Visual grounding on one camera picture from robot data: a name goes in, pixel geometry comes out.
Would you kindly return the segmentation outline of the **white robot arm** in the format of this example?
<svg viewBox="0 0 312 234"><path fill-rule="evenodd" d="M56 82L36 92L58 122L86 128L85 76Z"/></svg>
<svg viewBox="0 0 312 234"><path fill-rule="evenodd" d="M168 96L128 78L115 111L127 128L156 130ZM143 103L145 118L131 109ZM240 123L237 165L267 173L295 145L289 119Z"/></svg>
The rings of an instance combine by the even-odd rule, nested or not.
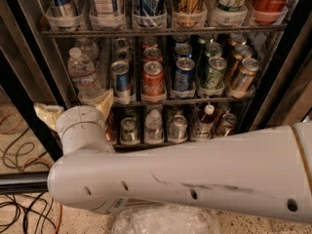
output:
<svg viewBox="0 0 312 234"><path fill-rule="evenodd" d="M35 110L62 143L47 185L67 207L109 215L154 202L312 223L312 122L117 153L100 110Z"/></svg>

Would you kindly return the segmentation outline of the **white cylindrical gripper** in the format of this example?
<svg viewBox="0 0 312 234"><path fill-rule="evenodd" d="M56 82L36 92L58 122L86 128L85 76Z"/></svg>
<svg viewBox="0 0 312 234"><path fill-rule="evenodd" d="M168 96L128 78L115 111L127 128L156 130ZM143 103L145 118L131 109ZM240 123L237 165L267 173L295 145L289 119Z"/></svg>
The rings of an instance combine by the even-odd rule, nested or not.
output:
<svg viewBox="0 0 312 234"><path fill-rule="evenodd" d="M64 155L79 149L114 153L105 135L104 120L108 118L113 102L114 92L109 89L102 94L95 108L82 105L64 111L61 106L43 103L35 103L33 107L42 122L51 130L57 130Z"/></svg>

